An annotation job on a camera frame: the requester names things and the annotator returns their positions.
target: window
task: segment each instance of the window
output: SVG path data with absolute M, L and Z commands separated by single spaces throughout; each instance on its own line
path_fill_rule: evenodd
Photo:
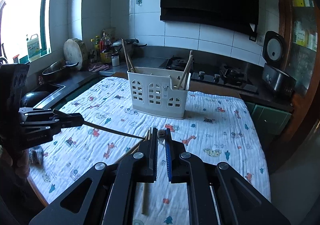
M 28 55 L 27 38 L 38 36 L 41 54 L 46 54 L 44 37 L 44 0 L 4 0 L 1 18 L 1 43 L 9 63 L 17 55 Z

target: backsplash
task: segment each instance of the backsplash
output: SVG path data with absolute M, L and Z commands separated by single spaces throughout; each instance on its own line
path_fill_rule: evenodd
M 258 33 L 279 31 L 279 0 L 259 0 Z M 141 44 L 216 53 L 263 66 L 262 46 L 249 36 L 204 24 L 160 21 L 160 0 L 111 0 L 111 26 L 116 38 L 137 38 Z

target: white jar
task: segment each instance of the white jar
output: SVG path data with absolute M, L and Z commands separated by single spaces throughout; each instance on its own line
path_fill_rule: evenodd
M 119 54 L 118 53 L 113 53 L 111 54 L 111 60 L 112 60 L 112 66 L 119 66 Z

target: white patterned cloth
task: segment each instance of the white patterned cloth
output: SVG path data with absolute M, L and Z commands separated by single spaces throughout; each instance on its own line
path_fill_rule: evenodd
M 170 128 L 204 162 L 228 162 L 266 199 L 271 199 L 267 163 L 252 119 L 243 100 L 188 92 L 185 119 L 155 117 L 131 109 L 129 82 L 105 78 L 61 111 L 79 112 L 86 121 L 144 136 L 152 126 Z M 43 144 L 44 162 L 31 167 L 30 175 L 44 198 L 51 203 L 97 162 L 110 165 L 139 140 L 92 129 L 62 129 L 53 141 Z M 146 215 L 141 214 L 142 185 L 137 185 L 133 224 L 189 224 L 187 187 L 168 182 L 166 156 L 158 145 L 157 181 L 147 185 Z

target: white plastic basket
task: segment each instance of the white plastic basket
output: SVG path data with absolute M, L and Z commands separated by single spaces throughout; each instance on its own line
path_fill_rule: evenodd
M 132 108 L 154 116 L 183 119 L 191 74 L 186 90 L 176 89 L 181 71 L 135 67 L 137 73 L 128 72 Z

